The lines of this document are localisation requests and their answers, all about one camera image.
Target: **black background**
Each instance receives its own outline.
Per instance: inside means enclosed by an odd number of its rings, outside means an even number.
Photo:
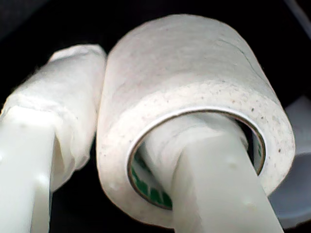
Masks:
[[[51,0],[0,42],[1,103],[55,50],[97,43],[108,53],[141,23],[177,13],[215,18],[236,29],[254,51],[283,107],[302,94],[310,96],[310,39],[281,0]],[[50,232],[124,229],[172,232],[132,220],[107,199],[98,180],[93,147],[86,167],[54,193]],[[288,232],[309,233],[310,229],[311,224],[305,224]]]

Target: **white tape roll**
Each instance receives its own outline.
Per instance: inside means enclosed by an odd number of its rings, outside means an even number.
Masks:
[[[99,176],[129,216],[172,227],[170,198],[135,153],[152,128],[199,111],[223,113],[253,129],[254,167],[267,195],[286,176],[292,128],[248,44],[213,19],[161,18],[128,33],[111,51],[105,73]]]

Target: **roll of tape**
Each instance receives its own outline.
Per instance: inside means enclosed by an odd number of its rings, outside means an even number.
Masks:
[[[136,152],[154,127],[194,112],[224,114],[252,129],[254,167],[267,195],[286,176],[292,128],[248,44],[213,19],[160,18],[109,54],[98,121],[102,187],[132,218],[172,227],[170,198]]]

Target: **white plastic bar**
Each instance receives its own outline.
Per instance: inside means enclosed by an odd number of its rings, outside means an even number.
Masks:
[[[188,144],[173,182],[177,233],[283,233],[241,140],[223,134]]]
[[[0,119],[0,232],[48,233],[55,133],[43,112],[15,107]]]

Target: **white tape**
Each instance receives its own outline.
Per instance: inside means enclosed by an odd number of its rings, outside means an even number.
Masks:
[[[302,96],[286,113],[295,134],[296,156],[290,172],[269,197],[285,229],[311,219],[311,101]]]
[[[105,53],[100,46],[78,45],[60,50],[4,104],[0,120],[15,106],[48,112],[53,118],[60,150],[53,158],[52,191],[89,159],[104,71]]]
[[[172,227],[169,197],[148,182],[150,172],[134,154],[153,127],[196,111],[225,113],[253,129],[267,195],[286,176],[294,157],[292,128],[248,44],[213,19],[161,18],[121,39],[105,73],[98,171],[105,193],[129,216]]]

